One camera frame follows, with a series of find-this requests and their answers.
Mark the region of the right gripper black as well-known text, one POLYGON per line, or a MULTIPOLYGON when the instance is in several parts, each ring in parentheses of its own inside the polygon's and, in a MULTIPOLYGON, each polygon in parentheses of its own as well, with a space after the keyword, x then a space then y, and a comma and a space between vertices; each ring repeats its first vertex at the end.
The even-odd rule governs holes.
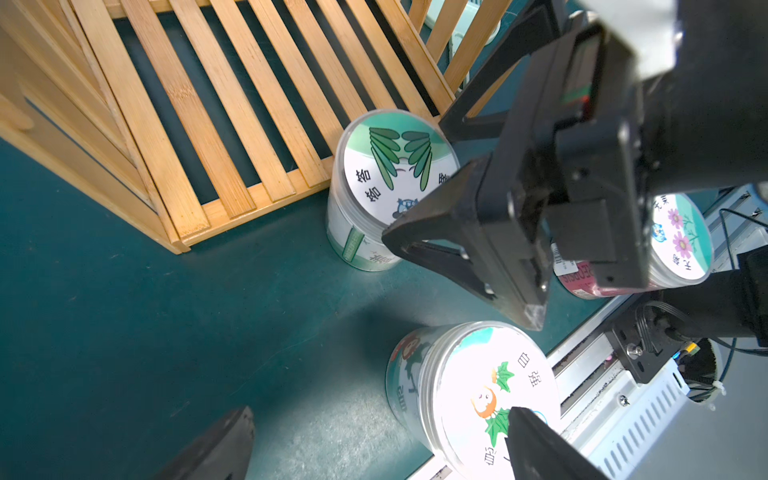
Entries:
POLYGON ((531 331, 544 327, 555 256, 588 262, 601 287, 648 282, 635 59, 601 25, 563 35, 565 23, 564 1, 528 3, 439 122, 451 143, 501 134, 496 149, 464 165, 382 234, 398 257, 531 331), (471 117, 533 52, 504 128, 505 111, 471 117))

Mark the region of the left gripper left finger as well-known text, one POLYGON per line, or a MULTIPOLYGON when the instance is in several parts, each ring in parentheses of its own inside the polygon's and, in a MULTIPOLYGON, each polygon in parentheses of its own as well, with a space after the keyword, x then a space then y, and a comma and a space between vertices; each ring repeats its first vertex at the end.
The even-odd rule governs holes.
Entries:
POLYGON ((214 422, 153 479, 245 479, 254 439, 253 412, 242 406, 214 422))

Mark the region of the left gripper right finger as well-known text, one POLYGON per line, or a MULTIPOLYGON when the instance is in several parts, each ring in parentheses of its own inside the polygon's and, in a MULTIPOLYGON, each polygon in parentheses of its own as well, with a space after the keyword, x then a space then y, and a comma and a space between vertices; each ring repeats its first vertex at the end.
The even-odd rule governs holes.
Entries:
POLYGON ((506 439, 516 480, 606 480, 607 476, 532 410, 513 407, 506 439))

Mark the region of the large jar orange flower lid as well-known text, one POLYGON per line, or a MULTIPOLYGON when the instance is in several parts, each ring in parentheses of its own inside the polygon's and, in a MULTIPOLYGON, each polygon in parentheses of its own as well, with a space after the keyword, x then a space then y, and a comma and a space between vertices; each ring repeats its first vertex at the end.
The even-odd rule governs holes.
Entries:
POLYGON ((510 479, 508 416, 530 409, 553 430, 561 402, 546 355, 496 321, 417 329, 396 346, 386 396, 398 421, 466 479, 510 479))

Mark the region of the large jar green leaf lid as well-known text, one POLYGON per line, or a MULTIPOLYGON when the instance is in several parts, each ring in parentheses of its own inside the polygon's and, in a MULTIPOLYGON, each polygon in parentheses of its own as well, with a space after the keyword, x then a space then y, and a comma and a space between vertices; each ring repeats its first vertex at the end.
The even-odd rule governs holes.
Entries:
POLYGON ((379 109, 350 123, 335 152, 326 232, 348 265, 388 270, 400 261, 382 234, 460 168, 432 123, 404 110, 379 109))

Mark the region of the bamboo two-tier shelf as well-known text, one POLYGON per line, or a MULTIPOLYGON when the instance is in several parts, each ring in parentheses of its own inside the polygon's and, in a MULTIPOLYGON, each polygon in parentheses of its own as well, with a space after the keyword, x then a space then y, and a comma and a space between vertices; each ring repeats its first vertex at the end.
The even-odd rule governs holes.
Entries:
POLYGON ((5 1, 1 137, 169 251, 325 189, 343 121, 442 118, 510 5, 5 1))

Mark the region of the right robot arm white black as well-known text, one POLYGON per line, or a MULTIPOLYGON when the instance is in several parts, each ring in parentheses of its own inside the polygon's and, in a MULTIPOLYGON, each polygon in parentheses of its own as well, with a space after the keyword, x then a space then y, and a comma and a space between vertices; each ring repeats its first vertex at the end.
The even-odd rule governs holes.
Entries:
POLYGON ((582 7, 526 4, 439 123, 495 150, 382 235, 529 330, 555 254, 602 287, 642 288, 654 199, 767 178, 765 2, 582 7))

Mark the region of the large jar purple flower lid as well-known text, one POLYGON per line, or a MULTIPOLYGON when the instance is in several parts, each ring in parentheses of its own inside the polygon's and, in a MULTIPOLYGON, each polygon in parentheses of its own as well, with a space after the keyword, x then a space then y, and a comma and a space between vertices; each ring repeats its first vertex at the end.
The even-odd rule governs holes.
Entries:
MULTIPOLYGON (((554 274, 571 294, 584 300, 635 294, 635 289, 601 287, 587 261, 565 260, 556 244, 554 274)), ((649 283, 644 291, 697 285, 710 274, 713 245, 699 208, 685 194, 659 195, 653 202, 649 283)))

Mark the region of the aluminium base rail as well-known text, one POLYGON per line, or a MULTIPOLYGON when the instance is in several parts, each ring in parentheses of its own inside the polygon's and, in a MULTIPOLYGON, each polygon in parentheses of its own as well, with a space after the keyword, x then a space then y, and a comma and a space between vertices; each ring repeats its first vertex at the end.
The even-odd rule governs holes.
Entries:
MULTIPOLYGON (((755 342, 753 355, 767 351, 767 186, 734 189, 702 215, 713 245, 708 280, 648 292, 661 294, 664 300, 653 306, 676 316, 679 332, 698 342, 675 354, 648 384, 636 383, 603 333, 608 316, 635 296, 623 295, 544 353, 561 402, 561 427, 554 431, 607 479, 629 477, 682 409, 711 406, 724 394, 738 339, 755 342)), ((466 479, 433 453, 417 476, 466 479)))

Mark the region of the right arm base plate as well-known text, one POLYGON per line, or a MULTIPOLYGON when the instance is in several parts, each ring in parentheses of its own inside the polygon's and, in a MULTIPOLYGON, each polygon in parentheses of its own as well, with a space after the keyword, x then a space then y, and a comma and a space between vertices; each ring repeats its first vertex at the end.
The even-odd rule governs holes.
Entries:
POLYGON ((680 320, 653 306, 663 300, 661 294, 630 296, 605 322, 615 356, 638 384, 648 384, 675 354, 700 340, 680 333, 680 320))

